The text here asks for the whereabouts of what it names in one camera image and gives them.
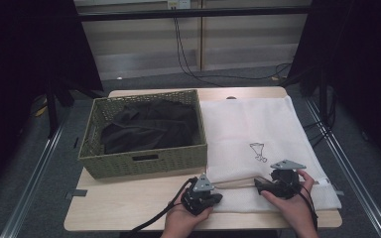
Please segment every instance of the power outlet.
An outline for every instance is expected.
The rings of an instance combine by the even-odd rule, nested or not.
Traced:
[[[190,9],[191,0],[179,0],[179,9]]]
[[[167,9],[180,9],[179,8],[179,0],[169,0],[167,1]]]

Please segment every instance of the dark curtain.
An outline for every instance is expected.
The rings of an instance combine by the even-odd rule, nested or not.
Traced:
[[[47,80],[102,90],[83,28],[66,15],[73,1],[0,0],[0,172]]]
[[[381,1],[356,1],[329,79],[339,100],[381,149]]]

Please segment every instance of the wire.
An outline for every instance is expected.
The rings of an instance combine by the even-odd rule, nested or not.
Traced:
[[[219,86],[219,87],[223,87],[222,85],[219,85],[219,84],[216,84],[216,83],[213,83],[213,82],[208,82],[208,81],[202,80],[201,78],[204,78],[204,77],[226,77],[226,78],[240,78],[240,79],[248,79],[248,80],[268,79],[268,78],[271,78],[271,77],[276,76],[276,75],[280,77],[280,72],[284,71],[287,67],[292,65],[290,62],[280,63],[280,64],[276,65],[276,67],[275,67],[275,73],[274,74],[270,74],[270,75],[262,76],[262,77],[244,77],[244,76],[236,76],[236,75],[195,75],[191,71],[191,69],[190,69],[190,67],[188,65],[187,58],[185,56],[185,51],[184,51],[184,46],[182,44],[181,30],[179,28],[178,19],[174,18],[174,21],[175,21],[175,29],[176,29],[176,41],[177,41],[177,53],[178,53],[179,65],[180,65],[182,71],[186,75],[191,76],[191,77],[195,78],[198,81],[201,81],[201,82],[204,82],[204,83],[208,83],[208,84],[212,84],[212,85]],[[185,64],[186,64],[186,67],[187,67],[188,71],[186,71],[184,69],[184,66],[182,65],[180,49],[182,50],[182,55],[184,57],[184,61],[185,61]],[[282,65],[285,65],[285,67],[283,67],[280,70],[278,70],[278,68],[280,66],[282,66]]]
[[[176,42],[177,42],[178,59],[179,59],[179,65],[181,66],[182,71],[183,71],[186,75],[191,76],[191,77],[195,78],[196,80],[198,80],[198,81],[200,81],[200,82],[208,83],[208,84],[211,84],[211,85],[214,85],[214,86],[223,87],[222,85],[219,85],[219,84],[216,84],[216,83],[213,83],[213,82],[204,81],[204,80],[200,79],[198,76],[196,76],[196,75],[193,74],[193,72],[191,71],[191,69],[190,69],[190,67],[189,67],[189,65],[188,65],[187,57],[185,56],[184,45],[182,44],[181,30],[179,29],[178,19],[177,19],[177,18],[174,18],[174,21],[175,21],[175,28],[176,28]],[[184,67],[182,66],[181,54],[180,54],[180,52],[179,52],[179,46],[181,46],[181,49],[182,49],[182,55],[183,55],[183,57],[184,57],[185,64],[186,64],[187,69],[188,69],[189,72],[187,72],[187,71],[184,69]]]
[[[311,212],[311,216],[312,216],[312,221],[314,222],[314,227],[315,227],[315,230],[318,230],[318,215],[317,213],[315,212],[315,207],[313,205],[313,201],[312,203],[309,203],[308,199],[299,191],[299,190],[296,190],[295,188],[292,187],[292,189],[294,191],[296,191],[298,193],[298,195],[305,201],[306,205],[308,206],[309,208],[309,211]]]
[[[170,209],[172,209],[173,207],[177,206],[178,204],[175,204],[175,201],[176,199],[178,199],[179,195],[182,193],[182,191],[185,189],[185,186],[188,185],[188,183],[190,182],[195,182],[197,180],[196,177],[194,178],[189,178],[181,187],[181,189],[179,189],[178,193],[175,195],[175,197],[169,202],[169,204],[166,206],[166,208],[164,208],[159,214],[157,214],[156,216],[154,216],[153,218],[151,218],[149,221],[135,227],[134,229],[132,229],[131,231],[129,231],[125,238],[130,238],[130,237],[133,237],[138,231],[144,229],[145,227],[153,224],[154,222],[156,222],[158,219],[160,219],[163,215],[165,215]]]
[[[333,125],[335,124],[335,119],[336,119],[336,101],[337,101],[337,95],[335,93],[335,91],[333,90],[332,91],[332,103],[329,107],[329,112],[327,113],[326,115],[326,121],[328,122],[328,126],[327,128],[325,129],[324,132],[320,132],[319,134],[309,138],[309,141],[312,141],[318,137],[320,137],[313,145],[312,145],[312,148],[314,148],[315,146],[317,146],[326,136],[328,136],[329,132],[331,132],[332,130],[332,127]],[[310,130],[312,127],[314,127],[315,125],[318,125],[318,124],[323,124],[323,121],[317,121],[313,124],[310,124],[310,125],[307,125],[307,126],[304,126],[305,128],[305,132]]]
[[[302,185],[302,188],[308,193],[309,199],[311,200],[312,207],[315,210],[314,200],[312,199],[311,193]]]

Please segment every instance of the hand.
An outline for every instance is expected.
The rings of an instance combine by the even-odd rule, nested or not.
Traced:
[[[175,206],[167,213],[165,230],[161,238],[186,238],[193,229],[206,220],[212,212],[212,207],[207,208],[198,216],[194,216],[188,212],[181,202],[180,195],[175,201]]]
[[[301,193],[308,201],[311,201],[308,192],[311,192],[315,181],[305,171],[297,170],[297,172],[305,180],[301,182],[305,187],[305,189],[302,188]],[[311,211],[306,202],[298,194],[288,200],[276,197],[266,190],[261,191],[261,194],[281,211],[286,221],[289,222],[299,237],[318,237],[312,221]]]

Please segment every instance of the green wicker basket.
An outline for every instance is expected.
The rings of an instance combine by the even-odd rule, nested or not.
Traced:
[[[192,145],[104,155],[101,131],[129,103],[166,99],[192,105],[198,123]],[[168,172],[206,166],[207,144],[196,90],[94,99],[78,159],[95,179]]]

